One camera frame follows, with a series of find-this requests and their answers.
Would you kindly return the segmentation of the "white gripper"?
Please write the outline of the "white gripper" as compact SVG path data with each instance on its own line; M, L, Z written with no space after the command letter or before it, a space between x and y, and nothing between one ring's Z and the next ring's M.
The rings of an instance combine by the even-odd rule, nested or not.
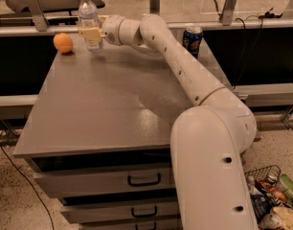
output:
M84 39L98 42L105 38L108 43L120 46L122 42L119 38L119 30L124 17L119 15L99 15L99 20L102 23L101 28L79 28L79 35Z

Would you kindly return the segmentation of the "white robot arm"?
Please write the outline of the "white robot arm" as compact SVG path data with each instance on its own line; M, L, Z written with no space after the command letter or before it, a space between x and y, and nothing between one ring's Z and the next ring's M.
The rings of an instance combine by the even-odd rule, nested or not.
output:
M175 120L170 153L184 230L259 230L240 154L257 133L252 111L173 36L156 14L103 16L85 39L160 53L192 107Z

